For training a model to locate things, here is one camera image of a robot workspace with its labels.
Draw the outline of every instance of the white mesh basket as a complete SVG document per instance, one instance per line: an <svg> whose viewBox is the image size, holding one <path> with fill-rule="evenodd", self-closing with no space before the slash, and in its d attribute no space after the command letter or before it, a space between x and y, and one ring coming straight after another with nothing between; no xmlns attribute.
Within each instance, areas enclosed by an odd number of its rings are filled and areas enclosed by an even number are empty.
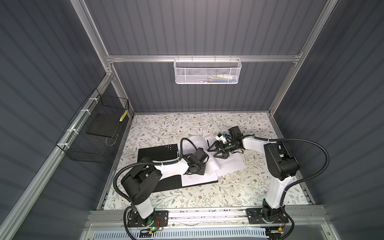
<svg viewBox="0 0 384 240"><path fill-rule="evenodd" d="M236 84L240 76L241 61L239 58L175 58L173 66L177 84Z"/></svg>

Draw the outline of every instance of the table surface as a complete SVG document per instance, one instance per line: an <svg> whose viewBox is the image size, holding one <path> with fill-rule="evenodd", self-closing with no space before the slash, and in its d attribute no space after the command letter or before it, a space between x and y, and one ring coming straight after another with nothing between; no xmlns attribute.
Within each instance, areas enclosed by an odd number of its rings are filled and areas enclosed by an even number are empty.
<svg viewBox="0 0 384 240"><path fill-rule="evenodd" d="M234 126L239 126L244 134L255 133L260 137L276 138L267 113L135 115L118 170L136 162L140 148L176 144L181 138L190 135L214 136L219 132L227 132ZM152 205L158 209L260 206L271 181L265 155L245 150L242 158L245 169L221 176L215 184L152 193ZM120 179L123 175L118 180L122 191L124 189ZM300 185L293 186L288 191L284 203L308 204ZM128 205L129 203L116 194L111 186L104 209L124 209Z"/></svg>

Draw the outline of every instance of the striped gray wall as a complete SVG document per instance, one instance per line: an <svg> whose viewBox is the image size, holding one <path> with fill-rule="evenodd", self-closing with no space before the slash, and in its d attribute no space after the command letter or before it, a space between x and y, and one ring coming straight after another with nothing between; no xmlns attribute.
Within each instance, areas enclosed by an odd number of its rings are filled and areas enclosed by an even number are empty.
<svg viewBox="0 0 384 240"><path fill-rule="evenodd" d="M381 239L384 227L384 1L339 0L275 118L285 137L322 144L331 162L308 181L343 239ZM295 144L303 176L324 162Z"/></svg>
<svg viewBox="0 0 384 240"><path fill-rule="evenodd" d="M268 110L292 63L243 63L238 84L176 84L173 63L114 63L135 112Z"/></svg>
<svg viewBox="0 0 384 240"><path fill-rule="evenodd" d="M293 55L324 0L86 0L110 55Z"/></svg>
<svg viewBox="0 0 384 240"><path fill-rule="evenodd" d="M105 71L70 2L41 0L0 1L0 69L2 222ZM109 167L64 159L15 239L77 236Z"/></svg>

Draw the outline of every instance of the black notebook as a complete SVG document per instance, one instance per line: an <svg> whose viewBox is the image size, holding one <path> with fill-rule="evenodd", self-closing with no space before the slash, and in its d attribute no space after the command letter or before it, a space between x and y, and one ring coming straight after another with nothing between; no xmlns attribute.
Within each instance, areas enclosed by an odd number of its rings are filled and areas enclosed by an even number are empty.
<svg viewBox="0 0 384 240"><path fill-rule="evenodd" d="M140 148L137 156L137 161L139 161L144 157L149 157L151 160L159 161L159 162L176 159L178 158L177 144ZM176 175L176 176L171 176L171 177L167 177L165 179L160 180L156 185L155 189L153 190L153 192L167 191L172 189L192 187L192 186L198 186L198 185L204 185L204 184L210 184L210 183L216 183L216 182L218 182L218 180L213 182L199 183L199 184L190 185L190 186L182 186L181 176Z"/></svg>

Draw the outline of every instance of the floral pattern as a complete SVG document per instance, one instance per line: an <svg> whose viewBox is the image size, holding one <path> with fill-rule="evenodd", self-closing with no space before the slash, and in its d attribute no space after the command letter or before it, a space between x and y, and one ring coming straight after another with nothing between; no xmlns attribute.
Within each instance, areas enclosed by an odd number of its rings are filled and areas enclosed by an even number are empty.
<svg viewBox="0 0 384 240"><path fill-rule="evenodd" d="M180 142L182 137L190 135L214 136L234 126L239 126L244 134L276 137L267 113L136 115L118 170L136 162L140 148L175 144ZM158 209L261 205L271 181L265 155L245 150L242 158L245 169L221 176L215 184L152 193L152 205ZM124 191L120 184L122 176L123 174L118 180L118 186ZM104 209L124 209L128 204L111 186ZM285 204L308 204L300 185L293 186L288 191Z"/></svg>

